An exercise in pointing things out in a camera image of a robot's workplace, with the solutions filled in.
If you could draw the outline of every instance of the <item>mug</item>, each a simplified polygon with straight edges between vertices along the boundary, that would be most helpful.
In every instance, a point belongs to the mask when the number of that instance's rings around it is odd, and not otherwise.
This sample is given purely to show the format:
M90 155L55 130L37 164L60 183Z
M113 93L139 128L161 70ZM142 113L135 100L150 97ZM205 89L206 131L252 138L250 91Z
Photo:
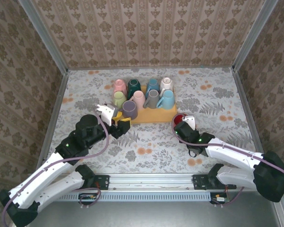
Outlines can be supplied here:
M122 108L124 118L130 117L131 120L134 120L138 116L137 105L134 101L125 101L122 105Z
M114 104L121 109L123 103L126 101L126 97L122 91L116 91L114 93Z
M159 83L156 79L150 79L150 81L147 83L147 87L146 87L146 92L145 92L145 97L148 97L148 93L150 90L160 90L160 86Z
M160 97L162 97L165 90L173 90L174 85L171 78L165 77L160 84Z
M157 108L170 110L175 105L175 96L171 90L164 91L162 98L157 103Z
M157 90L150 90L148 97L143 104L143 108L149 107L150 109L156 109L157 103L160 100L160 96Z
M126 84L122 79L117 79L114 82L114 93L117 91L122 91L125 96L127 96Z
M135 91L133 96L129 100L134 101L136 103L138 111L143 109L145 96L142 91Z
M141 85L137 79L131 79L128 82L128 94L127 99L129 100L135 91L141 91Z

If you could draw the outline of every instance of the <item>lavender mug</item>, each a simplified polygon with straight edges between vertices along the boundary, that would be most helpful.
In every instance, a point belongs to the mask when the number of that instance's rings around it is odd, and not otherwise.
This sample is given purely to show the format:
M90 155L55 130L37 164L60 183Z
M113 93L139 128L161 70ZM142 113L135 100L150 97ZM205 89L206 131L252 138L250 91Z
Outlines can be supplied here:
M138 109L137 105L134 101L126 101L122 105L122 112L123 112L123 117L127 118L130 117L131 120L134 120L138 116Z

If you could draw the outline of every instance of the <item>pink mug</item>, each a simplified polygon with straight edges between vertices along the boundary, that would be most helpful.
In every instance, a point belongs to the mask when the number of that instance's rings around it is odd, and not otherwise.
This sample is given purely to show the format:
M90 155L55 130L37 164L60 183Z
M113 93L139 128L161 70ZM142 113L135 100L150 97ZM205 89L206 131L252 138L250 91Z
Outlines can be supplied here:
M145 102L145 95L142 91L135 91L133 96L129 100L136 103L138 111L144 109L143 104Z
M127 96L126 84L122 79L117 79L114 82L114 93L116 91L122 91L125 96Z

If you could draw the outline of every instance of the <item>yellow object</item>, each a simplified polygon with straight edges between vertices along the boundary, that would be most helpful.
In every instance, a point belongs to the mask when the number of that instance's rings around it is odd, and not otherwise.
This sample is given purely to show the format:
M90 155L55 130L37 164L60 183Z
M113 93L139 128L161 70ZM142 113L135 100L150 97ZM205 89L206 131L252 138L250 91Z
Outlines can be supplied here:
M141 91L145 94L146 92L145 85L141 85ZM160 109L146 108L138 111L137 118L131 120L131 124L171 122L172 118L176 114L177 114L176 104L170 110L165 110L163 108Z
M132 126L132 121L131 121L131 118L130 118L130 117L121 119L120 121L122 121L122 122L127 122L127 121L129 121L130 126Z
M117 116L112 119L117 123L122 118L122 112L118 111Z

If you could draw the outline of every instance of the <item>teal mug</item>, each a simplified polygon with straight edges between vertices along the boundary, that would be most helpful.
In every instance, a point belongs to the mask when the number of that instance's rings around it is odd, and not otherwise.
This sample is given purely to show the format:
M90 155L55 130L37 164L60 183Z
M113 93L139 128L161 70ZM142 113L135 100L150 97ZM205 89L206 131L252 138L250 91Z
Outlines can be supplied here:
M128 93L127 93L127 100L130 100L130 98L133 96L133 94L136 91L141 91L141 85L137 79L131 79L128 82Z
M162 98L157 103L157 108L170 110L175 105L175 95L171 90L165 90Z
M160 90L160 85L156 79L150 79L150 81L148 81L145 92L146 98L148 97L148 93L150 92L150 90L156 90L156 91Z

